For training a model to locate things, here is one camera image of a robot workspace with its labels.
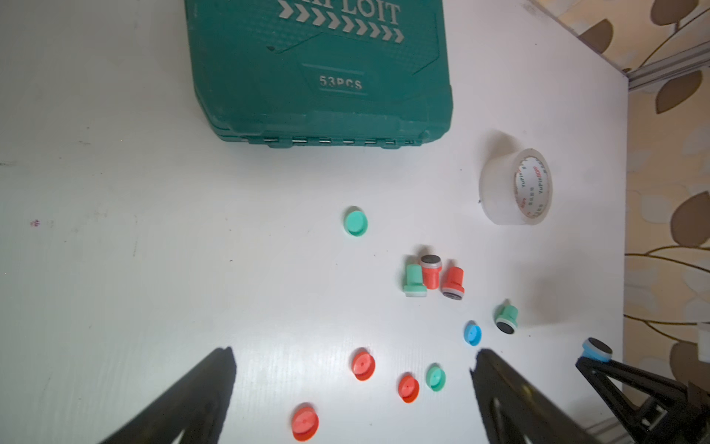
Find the blue stamp cap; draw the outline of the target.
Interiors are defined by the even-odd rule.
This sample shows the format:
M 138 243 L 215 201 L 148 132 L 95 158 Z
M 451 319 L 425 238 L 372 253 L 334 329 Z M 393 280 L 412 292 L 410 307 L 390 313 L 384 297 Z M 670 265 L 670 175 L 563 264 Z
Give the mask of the blue stamp cap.
M 474 321 L 469 321 L 465 326 L 463 338 L 471 346 L 478 346 L 482 340 L 482 329 Z

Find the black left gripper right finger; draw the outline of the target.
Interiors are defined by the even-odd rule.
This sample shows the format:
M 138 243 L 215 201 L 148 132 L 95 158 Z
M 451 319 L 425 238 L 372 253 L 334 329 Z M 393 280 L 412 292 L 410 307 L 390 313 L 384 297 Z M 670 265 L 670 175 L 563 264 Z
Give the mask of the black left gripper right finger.
M 470 374 L 490 443 L 597 442 L 494 351 L 479 351 Z

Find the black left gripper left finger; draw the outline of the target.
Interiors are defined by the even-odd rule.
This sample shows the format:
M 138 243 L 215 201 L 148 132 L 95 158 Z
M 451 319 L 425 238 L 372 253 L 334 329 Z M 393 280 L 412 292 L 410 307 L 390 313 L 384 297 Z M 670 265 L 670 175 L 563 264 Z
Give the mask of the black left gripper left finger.
M 219 442 L 236 375 L 232 349 L 215 349 L 104 442 Z

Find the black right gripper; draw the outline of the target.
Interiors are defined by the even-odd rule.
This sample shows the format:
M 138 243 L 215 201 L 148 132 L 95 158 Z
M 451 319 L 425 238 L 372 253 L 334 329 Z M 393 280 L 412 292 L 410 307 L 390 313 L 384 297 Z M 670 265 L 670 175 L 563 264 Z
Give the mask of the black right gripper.
M 576 368 L 637 443 L 708 443 L 709 393 L 616 361 L 581 357 Z M 617 387 L 643 392 L 636 405 Z

